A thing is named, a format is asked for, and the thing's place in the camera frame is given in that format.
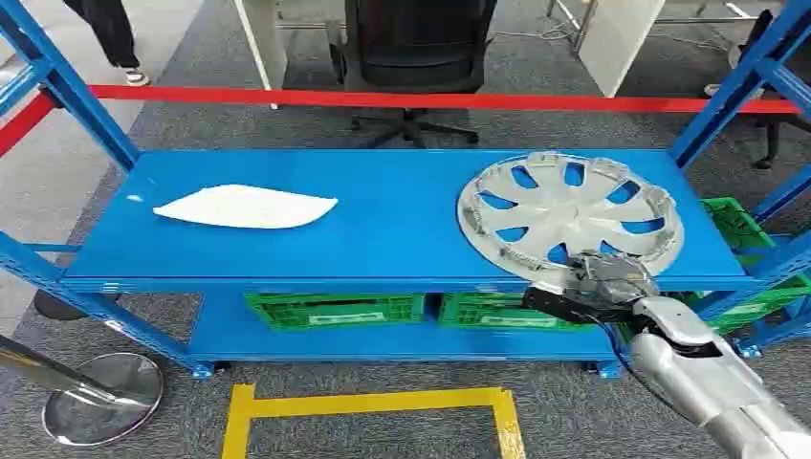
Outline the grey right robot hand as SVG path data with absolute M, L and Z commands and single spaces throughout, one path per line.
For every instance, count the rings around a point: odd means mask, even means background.
M 593 306 L 633 303 L 660 291 L 647 267 L 621 253 L 584 251 L 570 259 L 564 294 Z

